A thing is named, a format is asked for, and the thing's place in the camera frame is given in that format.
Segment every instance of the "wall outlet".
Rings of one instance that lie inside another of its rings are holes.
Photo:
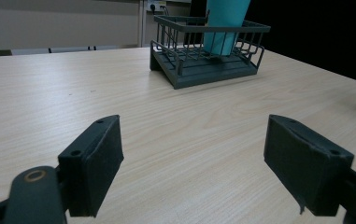
[[[148,0],[147,11],[152,11],[151,5],[154,5],[154,11],[164,11],[161,7],[166,7],[166,1]]]

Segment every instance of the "gray wire basket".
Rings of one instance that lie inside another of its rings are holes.
[[[260,43],[271,28],[252,21],[244,21],[242,27],[208,27],[206,18],[195,17],[154,16],[154,20],[158,29],[157,39],[150,42],[150,69],[163,70],[174,89],[256,75],[264,53]],[[206,48],[204,36],[208,36]],[[225,47],[227,38],[236,40],[231,47]]]

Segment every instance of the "wooden table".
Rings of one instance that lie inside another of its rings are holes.
[[[355,154],[356,81],[267,51],[258,75],[174,90],[149,49],[0,57],[0,201],[93,121],[121,116],[125,160],[97,218],[69,223],[342,223],[299,215],[263,161],[268,116]]]

